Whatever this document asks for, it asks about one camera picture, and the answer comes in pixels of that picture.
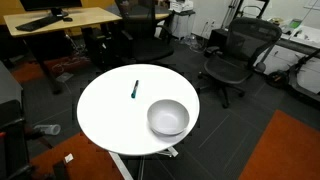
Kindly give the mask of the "teal marker pen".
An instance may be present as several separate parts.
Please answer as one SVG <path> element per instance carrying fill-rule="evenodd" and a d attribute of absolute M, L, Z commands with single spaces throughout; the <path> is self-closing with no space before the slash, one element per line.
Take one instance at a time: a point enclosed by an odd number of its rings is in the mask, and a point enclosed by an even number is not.
<path fill-rule="evenodd" d="M 133 91 L 131 93 L 131 98 L 133 99 L 136 97 L 138 86 L 139 86 L 139 80 L 136 80 Z"/>

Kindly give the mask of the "white bowl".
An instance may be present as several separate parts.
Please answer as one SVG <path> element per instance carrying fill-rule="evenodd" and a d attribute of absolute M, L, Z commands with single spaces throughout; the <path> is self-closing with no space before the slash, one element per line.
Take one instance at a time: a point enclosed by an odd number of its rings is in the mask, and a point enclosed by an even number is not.
<path fill-rule="evenodd" d="M 180 102 L 163 99 L 154 102 L 147 111 L 150 128 L 163 135 L 182 133 L 190 121 L 189 112 Z"/>

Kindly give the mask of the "round white table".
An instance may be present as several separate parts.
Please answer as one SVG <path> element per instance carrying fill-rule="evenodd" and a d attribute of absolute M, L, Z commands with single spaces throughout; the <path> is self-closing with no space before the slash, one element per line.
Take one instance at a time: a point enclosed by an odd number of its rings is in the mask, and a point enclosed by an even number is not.
<path fill-rule="evenodd" d="M 139 86 L 133 99 L 136 80 Z M 147 111 L 163 99 L 178 101 L 188 110 L 190 121 L 182 133 L 169 136 L 150 128 Z M 83 133 L 116 156 L 177 156 L 174 146 L 191 132 L 199 112 L 200 102 L 192 84 L 171 69 L 151 64 L 126 65 L 103 73 L 84 89 L 77 104 Z"/>

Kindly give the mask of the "white printer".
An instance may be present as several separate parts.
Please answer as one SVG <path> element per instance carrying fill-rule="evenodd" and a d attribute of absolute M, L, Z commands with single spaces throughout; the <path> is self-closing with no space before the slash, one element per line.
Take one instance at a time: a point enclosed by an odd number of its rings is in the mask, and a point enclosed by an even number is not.
<path fill-rule="evenodd" d="M 192 0 L 169 0 L 169 2 L 170 2 L 169 9 L 178 13 L 193 9 Z"/>

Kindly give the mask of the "black mesh office chair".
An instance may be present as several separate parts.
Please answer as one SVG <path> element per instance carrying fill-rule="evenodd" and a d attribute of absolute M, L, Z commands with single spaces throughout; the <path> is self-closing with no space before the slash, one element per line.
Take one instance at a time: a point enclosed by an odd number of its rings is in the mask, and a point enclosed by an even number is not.
<path fill-rule="evenodd" d="M 236 18 L 229 24 L 225 43 L 204 63 L 205 73 L 199 74 L 212 79 L 217 90 L 222 90 L 223 108 L 230 105 L 226 88 L 234 88 L 243 97 L 245 91 L 239 84 L 252 76 L 257 57 L 273 46 L 281 34 L 278 26 L 257 18 Z"/>

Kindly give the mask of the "clear plastic bottle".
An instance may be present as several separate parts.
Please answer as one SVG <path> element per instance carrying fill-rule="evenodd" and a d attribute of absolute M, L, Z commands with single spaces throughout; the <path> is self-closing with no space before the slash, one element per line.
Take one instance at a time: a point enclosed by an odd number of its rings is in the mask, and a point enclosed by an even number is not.
<path fill-rule="evenodd" d="M 36 125 L 35 129 L 46 135 L 58 135 L 61 131 L 61 126 L 59 124 Z"/>

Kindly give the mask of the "white paper scrap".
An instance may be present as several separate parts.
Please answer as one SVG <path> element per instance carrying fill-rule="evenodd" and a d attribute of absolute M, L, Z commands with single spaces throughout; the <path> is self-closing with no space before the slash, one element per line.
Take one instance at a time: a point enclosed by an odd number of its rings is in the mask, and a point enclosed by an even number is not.
<path fill-rule="evenodd" d="M 64 157 L 65 163 L 69 163 L 73 160 L 73 155 L 69 153 L 67 156 Z"/>

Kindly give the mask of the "black computer mouse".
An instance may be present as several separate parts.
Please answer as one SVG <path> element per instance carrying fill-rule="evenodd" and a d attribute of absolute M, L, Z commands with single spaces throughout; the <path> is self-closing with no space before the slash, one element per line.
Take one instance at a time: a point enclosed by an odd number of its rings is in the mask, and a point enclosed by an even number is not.
<path fill-rule="evenodd" d="M 66 18 L 63 18 L 63 21 L 64 21 L 64 22 L 72 22 L 73 19 L 70 18 L 70 17 L 66 17 Z"/>

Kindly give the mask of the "black electric scooter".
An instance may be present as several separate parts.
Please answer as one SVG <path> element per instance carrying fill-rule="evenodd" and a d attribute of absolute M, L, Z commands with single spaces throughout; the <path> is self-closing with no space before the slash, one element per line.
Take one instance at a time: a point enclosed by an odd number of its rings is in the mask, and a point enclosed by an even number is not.
<path fill-rule="evenodd" d="M 320 94 L 314 93 L 298 84 L 298 73 L 302 66 L 305 65 L 311 58 L 320 53 L 320 49 L 316 49 L 310 55 L 301 57 L 296 64 L 289 67 L 288 70 L 277 70 L 270 73 L 266 77 L 266 82 L 275 88 L 285 88 L 290 86 L 299 95 L 308 97 L 316 102 L 320 102 Z"/>

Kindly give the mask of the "black monitor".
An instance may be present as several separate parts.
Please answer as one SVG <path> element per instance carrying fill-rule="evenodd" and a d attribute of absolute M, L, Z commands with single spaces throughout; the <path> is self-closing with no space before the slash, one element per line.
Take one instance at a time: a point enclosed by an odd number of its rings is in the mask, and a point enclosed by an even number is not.
<path fill-rule="evenodd" d="M 25 11 L 50 10 L 53 16 L 64 17 L 63 8 L 81 7 L 81 0 L 20 0 Z"/>

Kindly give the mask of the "black keyboard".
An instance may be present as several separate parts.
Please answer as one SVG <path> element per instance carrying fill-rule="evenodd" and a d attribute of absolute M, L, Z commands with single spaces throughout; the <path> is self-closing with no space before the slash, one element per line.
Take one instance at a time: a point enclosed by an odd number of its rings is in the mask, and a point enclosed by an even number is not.
<path fill-rule="evenodd" d="M 16 29 L 20 31 L 32 32 L 61 20 L 62 20 L 62 17 L 47 16 L 32 22 L 28 22 L 28 23 L 16 26 Z"/>

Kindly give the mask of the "white side desk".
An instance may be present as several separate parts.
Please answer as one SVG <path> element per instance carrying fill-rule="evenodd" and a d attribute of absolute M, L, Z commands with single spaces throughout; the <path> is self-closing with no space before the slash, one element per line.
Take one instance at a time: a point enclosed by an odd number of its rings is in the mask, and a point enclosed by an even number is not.
<path fill-rule="evenodd" d="M 319 31 L 300 25 L 290 35 L 283 34 L 279 41 L 265 50 L 255 64 L 263 63 L 262 73 L 269 75 L 276 71 L 287 71 L 298 63 L 302 57 L 312 54 L 320 47 Z M 297 82 L 303 88 L 313 92 L 320 92 L 320 56 L 316 55 L 302 66 L 297 74 Z"/>

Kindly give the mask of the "wooden desk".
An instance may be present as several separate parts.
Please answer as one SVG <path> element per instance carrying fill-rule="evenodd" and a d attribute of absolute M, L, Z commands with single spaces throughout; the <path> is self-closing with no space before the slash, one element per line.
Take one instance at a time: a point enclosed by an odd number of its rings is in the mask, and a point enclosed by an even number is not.
<path fill-rule="evenodd" d="M 30 12 L 5 15 L 4 21 L 14 38 L 21 38 L 46 76 L 53 94 L 62 89 L 55 80 L 45 61 L 67 56 L 71 45 L 65 39 L 65 31 L 76 27 L 85 27 L 120 20 L 120 17 L 100 7 L 73 8 L 64 11 L 53 8 L 48 12 Z"/>

